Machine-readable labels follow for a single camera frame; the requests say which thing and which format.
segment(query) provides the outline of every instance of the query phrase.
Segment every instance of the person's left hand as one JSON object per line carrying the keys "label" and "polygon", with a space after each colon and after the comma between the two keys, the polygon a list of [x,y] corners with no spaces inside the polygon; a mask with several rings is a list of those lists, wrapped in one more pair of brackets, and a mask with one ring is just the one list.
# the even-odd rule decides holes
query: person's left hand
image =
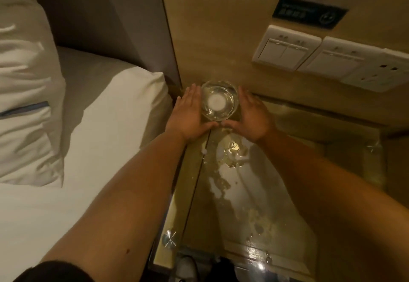
{"label": "person's left hand", "polygon": [[191,141],[207,130],[218,127],[218,122],[200,122],[202,89],[196,84],[186,88],[183,97],[177,97],[171,117],[166,124],[166,131],[177,132],[185,141]]}

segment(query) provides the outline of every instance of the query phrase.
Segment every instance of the person's right arm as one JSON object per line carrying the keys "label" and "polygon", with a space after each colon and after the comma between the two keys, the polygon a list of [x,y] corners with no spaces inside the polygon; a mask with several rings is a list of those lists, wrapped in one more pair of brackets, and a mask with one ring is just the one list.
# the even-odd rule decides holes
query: person's right arm
{"label": "person's right arm", "polygon": [[409,210],[278,131],[265,105],[241,87],[239,98],[242,120],[222,125],[260,146],[315,233],[349,241],[373,280],[409,281]]}

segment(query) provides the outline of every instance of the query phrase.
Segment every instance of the mattress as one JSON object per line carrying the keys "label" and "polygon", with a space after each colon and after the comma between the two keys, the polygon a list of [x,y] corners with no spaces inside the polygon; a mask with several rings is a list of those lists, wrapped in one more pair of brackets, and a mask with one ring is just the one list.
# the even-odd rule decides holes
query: mattress
{"label": "mattress", "polygon": [[0,184],[0,281],[36,265],[120,167],[164,130],[171,112],[162,73],[58,51],[67,85],[63,187]]}

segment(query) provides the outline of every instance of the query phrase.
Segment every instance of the glass bowl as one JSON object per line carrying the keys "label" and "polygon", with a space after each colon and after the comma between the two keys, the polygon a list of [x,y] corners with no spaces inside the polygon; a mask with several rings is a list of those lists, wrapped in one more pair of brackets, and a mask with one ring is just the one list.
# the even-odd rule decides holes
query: glass bowl
{"label": "glass bowl", "polygon": [[202,114],[209,120],[228,119],[237,107],[238,93],[232,84],[209,81],[202,85]]}

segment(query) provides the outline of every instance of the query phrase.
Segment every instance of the person's left arm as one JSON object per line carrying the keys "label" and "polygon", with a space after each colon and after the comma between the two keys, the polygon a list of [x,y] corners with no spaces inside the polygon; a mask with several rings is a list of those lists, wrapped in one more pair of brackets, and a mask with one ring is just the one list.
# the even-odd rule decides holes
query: person's left arm
{"label": "person's left arm", "polygon": [[166,131],[120,169],[42,262],[69,262],[96,282],[138,281],[185,145],[218,126],[201,124],[200,111],[201,89],[193,84],[178,97]]}

